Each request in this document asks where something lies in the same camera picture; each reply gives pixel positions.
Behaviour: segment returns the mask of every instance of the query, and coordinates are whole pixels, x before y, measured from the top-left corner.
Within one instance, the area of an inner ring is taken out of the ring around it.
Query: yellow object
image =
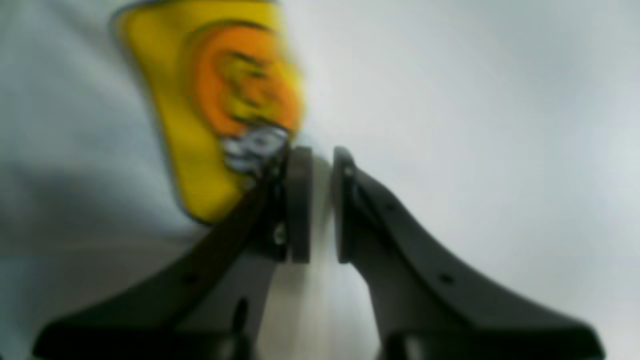
[[[275,3],[169,0],[121,10],[116,32],[140,69],[187,212],[215,223],[243,194],[220,140],[254,126],[300,128],[299,77]]]

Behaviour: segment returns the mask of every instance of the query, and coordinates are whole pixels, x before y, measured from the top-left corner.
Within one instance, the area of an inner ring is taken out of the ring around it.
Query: white surface
[[[151,274],[202,229],[177,208],[108,36],[121,1],[0,3],[0,354]],[[346,145],[445,246],[640,358],[640,3],[290,0],[303,141]],[[368,359],[367,290],[331,231],[278,271],[270,359]]]

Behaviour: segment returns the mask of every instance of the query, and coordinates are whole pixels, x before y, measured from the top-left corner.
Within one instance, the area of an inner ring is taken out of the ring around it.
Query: orange logo
[[[231,22],[212,26],[196,45],[193,101],[236,172],[259,171],[298,127],[298,98],[278,41],[262,26]]]

